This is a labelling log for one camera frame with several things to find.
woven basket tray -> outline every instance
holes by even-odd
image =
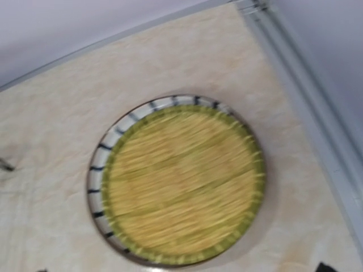
[[[136,122],[103,172],[104,213],[134,254],[187,265],[231,247],[263,199],[261,151],[239,121],[178,105]]]

marble floor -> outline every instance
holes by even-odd
[[[323,170],[267,59],[233,4],[129,36],[0,93],[0,271],[149,271],[119,256],[88,214],[91,154],[123,113],[165,94],[221,100],[255,131],[264,203],[224,254],[185,271],[361,272]]]

yellow woven mat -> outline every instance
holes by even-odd
[[[263,197],[261,152],[232,117],[202,106],[157,111],[113,148],[102,194],[115,234],[164,264],[191,264],[233,245]]]

plate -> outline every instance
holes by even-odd
[[[251,130],[226,105],[174,95],[120,118],[92,157],[87,198],[103,237],[145,265],[206,261],[245,233],[265,168]]]

beige tile floor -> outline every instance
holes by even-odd
[[[0,93],[0,271],[149,271],[126,261],[88,216],[87,164],[123,113],[157,96],[220,99],[252,126],[269,181],[246,235],[186,271],[362,272],[356,248],[281,84],[233,5],[109,44]]]

